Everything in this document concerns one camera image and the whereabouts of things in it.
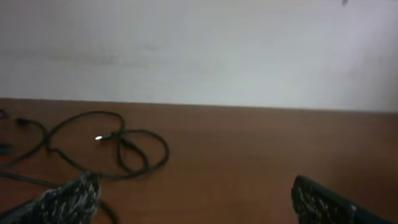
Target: cable plug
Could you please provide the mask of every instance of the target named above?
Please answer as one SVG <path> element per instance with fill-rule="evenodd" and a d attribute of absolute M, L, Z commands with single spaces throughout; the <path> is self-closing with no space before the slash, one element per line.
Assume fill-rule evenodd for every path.
<path fill-rule="evenodd" d="M 17 119 L 15 119 L 15 121 L 17 122 L 18 125 L 21 125 L 21 126 L 27 126 L 28 124 L 31 123 L 30 120 L 25 119 L 25 118 L 17 118 Z"/>
<path fill-rule="evenodd" d="M 97 137 L 95 137 L 95 140 L 107 140 L 107 139 L 112 138 L 115 135 L 116 135 L 115 132 L 111 132 L 109 134 L 103 134 L 103 135 L 97 136 Z"/>

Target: white wall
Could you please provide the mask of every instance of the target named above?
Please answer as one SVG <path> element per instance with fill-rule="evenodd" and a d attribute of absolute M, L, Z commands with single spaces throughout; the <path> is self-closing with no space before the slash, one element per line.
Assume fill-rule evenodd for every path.
<path fill-rule="evenodd" d="M 398 111 L 398 1 L 2 0 L 0 97 Z"/>

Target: wooden desk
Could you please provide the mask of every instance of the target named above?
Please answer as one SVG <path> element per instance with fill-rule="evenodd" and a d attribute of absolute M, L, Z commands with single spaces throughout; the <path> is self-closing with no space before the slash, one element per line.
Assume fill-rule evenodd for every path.
<path fill-rule="evenodd" d="M 121 223 L 297 223 L 290 203 L 297 174 L 398 222 L 397 115 L 7 99 L 0 107 L 48 128 L 83 111 L 110 110 L 121 113 L 130 128 L 161 134 L 171 147 L 164 168 L 144 178 L 103 183 L 102 199 Z M 112 118 L 85 118 L 60 131 L 53 145 L 91 169 L 122 173 L 113 144 L 94 141 L 116 127 Z M 39 138 L 35 128 L 15 129 L 12 135 L 18 153 Z M 159 157 L 156 142 L 135 140 L 153 159 Z M 78 175 L 44 151 L 8 170 L 58 183 Z M 0 183 L 0 210 L 45 190 L 13 180 Z M 100 214 L 95 223 L 109 221 Z"/>

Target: wall stain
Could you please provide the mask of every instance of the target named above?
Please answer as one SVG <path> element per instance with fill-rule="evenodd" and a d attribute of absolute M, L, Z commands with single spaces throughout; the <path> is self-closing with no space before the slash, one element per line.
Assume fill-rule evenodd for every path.
<path fill-rule="evenodd" d="M 93 54 L 78 50 L 45 49 L 45 50 L 0 50 L 0 57 L 15 59 L 42 59 L 55 62 L 69 62 L 82 65 L 104 65 L 119 67 L 134 67 L 148 69 L 159 64 L 161 60 L 139 56 L 134 60 L 126 60 L 113 54 Z"/>

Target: black object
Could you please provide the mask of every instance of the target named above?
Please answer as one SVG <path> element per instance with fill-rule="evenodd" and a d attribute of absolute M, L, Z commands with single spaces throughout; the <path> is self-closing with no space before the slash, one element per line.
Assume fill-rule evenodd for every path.
<path fill-rule="evenodd" d="M 300 224 L 391 224 L 304 176 L 297 176 L 292 204 Z"/>
<path fill-rule="evenodd" d="M 80 119 L 85 116 L 99 116 L 99 115 L 111 116 L 111 117 L 116 118 L 119 121 L 119 129 L 118 130 L 113 131 L 110 134 L 104 134 L 102 136 L 98 136 L 96 139 L 100 140 L 100 141 L 111 141 L 111 140 L 116 141 L 116 143 L 117 143 L 117 145 L 116 145 L 117 162 L 118 162 L 119 166 L 126 171 L 126 173 L 127 173 L 126 175 L 107 174 L 104 172 L 99 173 L 99 172 L 94 172 L 92 170 L 88 170 L 88 169 L 84 168 L 82 165 L 80 165 L 79 163 L 77 163 L 76 161 L 74 161 L 72 158 L 67 156 L 67 154 L 64 153 L 61 149 L 53 148 L 51 146 L 51 140 L 52 140 L 53 136 L 59 130 L 61 130 L 65 125 L 71 123 L 72 121 L 74 121 L 76 119 Z M 56 125 L 53 129 L 51 129 L 49 132 L 44 127 L 44 125 L 38 121 L 33 121 L 30 119 L 24 119 L 24 118 L 18 118 L 18 119 L 16 119 L 16 123 L 22 127 L 30 126 L 30 125 L 36 126 L 42 132 L 43 137 L 42 137 L 41 141 L 36 146 L 34 146 L 32 149 L 28 150 L 27 153 L 15 158 L 12 161 L 0 162 L 0 168 L 2 166 L 13 166 L 13 165 L 19 163 L 20 161 L 30 158 L 36 152 L 38 152 L 41 147 L 44 147 L 48 153 L 56 152 L 67 163 L 69 163 L 71 166 L 75 167 L 76 169 L 80 170 L 81 172 L 90 172 L 90 173 L 98 174 L 101 176 L 101 178 L 108 179 L 108 180 L 126 180 L 126 179 L 131 179 L 131 178 L 134 178 L 134 177 L 137 177 L 140 175 L 149 174 L 149 173 L 155 171 L 156 169 L 162 167 L 169 159 L 169 146 L 168 146 L 167 142 L 161 136 L 159 136 L 158 134 L 156 134 L 152 131 L 148 131 L 148 130 L 144 130 L 144 129 L 126 129 L 126 127 L 125 127 L 126 122 L 125 122 L 124 118 L 120 114 L 109 112 L 109 111 L 89 111 L 89 112 L 78 114 L 76 116 L 66 119 L 65 121 L 62 121 L 61 123 Z M 125 135 L 127 135 L 127 134 L 146 135 L 146 136 L 152 137 L 155 140 L 159 141 L 164 147 L 163 158 L 161 158 L 161 160 L 157 161 L 155 164 L 151 165 L 147 156 L 142 151 L 142 149 L 139 148 L 137 145 L 135 145 L 131 140 L 128 140 L 127 138 L 125 138 Z M 123 159 L 121 157 L 122 146 L 126 149 L 130 149 L 130 150 L 134 151 L 141 157 L 141 159 L 143 161 L 143 166 L 140 169 L 134 170 L 134 169 L 128 167 L 127 164 L 123 161 Z M 29 182 L 32 184 L 44 185 L 44 186 L 51 187 L 51 188 L 58 187 L 57 184 L 47 182 L 45 180 L 34 179 L 31 177 L 25 177 L 25 176 L 22 176 L 19 174 L 13 174 L 13 173 L 9 173 L 9 172 L 0 172 L 0 178 L 1 177 L 24 181 L 24 182 Z M 115 215 L 115 213 L 102 200 L 99 200 L 99 206 L 108 214 L 108 216 L 112 220 L 113 224 L 118 223 L 118 219 L 117 219 L 117 216 Z"/>
<path fill-rule="evenodd" d="M 10 144 L 0 143 L 0 155 L 8 155 L 14 148 Z"/>
<path fill-rule="evenodd" d="M 86 172 L 77 180 L 46 191 L 3 214 L 0 224 L 80 224 L 90 223 L 100 197 L 99 176 Z"/>

